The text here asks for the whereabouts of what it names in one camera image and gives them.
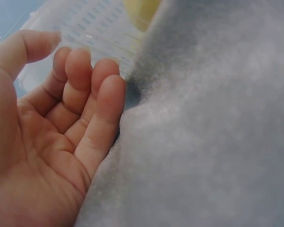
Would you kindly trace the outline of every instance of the finger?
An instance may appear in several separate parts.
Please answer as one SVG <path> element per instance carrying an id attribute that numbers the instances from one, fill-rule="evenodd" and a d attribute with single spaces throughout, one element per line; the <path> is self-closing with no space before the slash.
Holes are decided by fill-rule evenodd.
<path id="1" fill-rule="evenodd" d="M 0 45 L 0 70 L 15 80 L 26 63 L 47 57 L 60 41 L 58 32 L 17 32 Z"/>
<path id="2" fill-rule="evenodd" d="M 67 81 L 65 63 L 70 52 L 69 47 L 60 48 L 53 59 L 53 70 L 45 82 L 20 99 L 19 102 L 29 102 L 41 116 L 46 116 L 62 100 Z"/>
<path id="3" fill-rule="evenodd" d="M 75 150 L 75 157 L 83 164 L 91 180 L 114 142 L 124 108 L 125 87 L 125 81 L 117 75 L 103 81 L 95 114 Z"/>
<path id="4" fill-rule="evenodd" d="M 96 98 L 99 93 L 99 89 L 103 81 L 111 75 L 119 75 L 119 66 L 118 64 L 111 59 L 102 59 L 99 60 L 92 73 L 91 77 L 91 87 L 92 91 L 89 95 L 89 98 L 84 107 L 84 111 L 73 126 L 71 126 L 65 133 L 65 136 L 69 138 L 69 140 L 76 147 L 80 140 L 82 139 L 85 130 L 95 112 L 95 104 Z"/>
<path id="5" fill-rule="evenodd" d="M 90 95 L 91 56 L 85 49 L 73 50 L 65 63 L 68 78 L 62 101 L 47 115 L 60 133 L 65 133 L 81 116 Z"/>

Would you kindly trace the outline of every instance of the gray fabric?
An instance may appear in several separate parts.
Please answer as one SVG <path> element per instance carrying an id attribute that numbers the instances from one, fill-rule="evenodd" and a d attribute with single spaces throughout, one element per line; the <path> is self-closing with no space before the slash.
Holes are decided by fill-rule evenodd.
<path id="1" fill-rule="evenodd" d="M 284 0 L 165 0 L 130 81 L 77 227 L 284 227 Z"/>

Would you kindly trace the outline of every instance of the fingernail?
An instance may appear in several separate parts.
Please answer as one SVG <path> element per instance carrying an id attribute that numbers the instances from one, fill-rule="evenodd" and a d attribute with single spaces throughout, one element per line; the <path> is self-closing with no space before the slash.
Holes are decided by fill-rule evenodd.
<path id="1" fill-rule="evenodd" d="M 89 48 L 89 46 L 83 46 L 82 47 L 84 50 L 86 50 L 90 55 L 91 55 L 91 51 L 90 51 L 90 48 Z"/>
<path id="2" fill-rule="evenodd" d="M 51 45 L 52 45 L 52 51 L 54 51 L 59 43 L 62 41 L 61 32 L 52 32 L 52 39 L 51 39 Z"/>
<path id="3" fill-rule="evenodd" d="M 120 66 L 120 61 L 117 58 L 110 58 L 111 60 L 113 60 L 115 63 L 117 63 L 118 66 Z"/>

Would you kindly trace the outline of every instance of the plastic container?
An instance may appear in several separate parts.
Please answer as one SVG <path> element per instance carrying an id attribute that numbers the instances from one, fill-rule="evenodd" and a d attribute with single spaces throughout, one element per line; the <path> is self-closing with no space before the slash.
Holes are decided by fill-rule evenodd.
<path id="1" fill-rule="evenodd" d="M 108 57 L 120 62 L 126 78 L 144 32 L 160 0 L 41 0 L 44 4 L 23 29 L 60 30 L 60 46 L 89 47 L 92 65 Z M 53 57 L 30 64 L 19 75 L 20 86 L 29 91 L 51 70 Z"/>

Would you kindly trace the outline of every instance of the hand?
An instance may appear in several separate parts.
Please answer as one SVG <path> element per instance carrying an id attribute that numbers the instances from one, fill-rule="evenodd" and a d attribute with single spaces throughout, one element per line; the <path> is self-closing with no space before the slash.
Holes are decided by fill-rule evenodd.
<path id="1" fill-rule="evenodd" d="M 21 31 L 0 45 L 0 226 L 72 226 L 112 146 L 125 81 L 109 59 L 57 51 L 44 84 L 17 100 L 26 63 L 48 56 L 59 33 Z"/>

